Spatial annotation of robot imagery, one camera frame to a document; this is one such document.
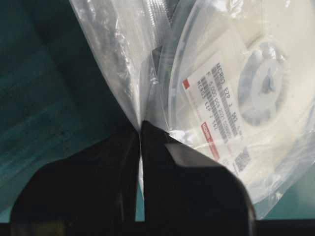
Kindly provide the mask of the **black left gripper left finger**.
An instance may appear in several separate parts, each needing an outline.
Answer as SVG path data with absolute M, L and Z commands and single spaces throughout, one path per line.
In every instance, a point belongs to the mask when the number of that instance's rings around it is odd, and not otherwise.
M 13 236 L 118 236 L 134 223 L 140 141 L 131 126 L 35 172 L 13 206 Z

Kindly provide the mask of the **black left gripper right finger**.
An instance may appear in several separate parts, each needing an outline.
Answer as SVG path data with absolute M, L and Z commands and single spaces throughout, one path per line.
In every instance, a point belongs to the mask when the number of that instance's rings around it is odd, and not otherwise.
M 249 195 L 226 167 L 142 123 L 145 222 L 182 225 L 255 221 Z

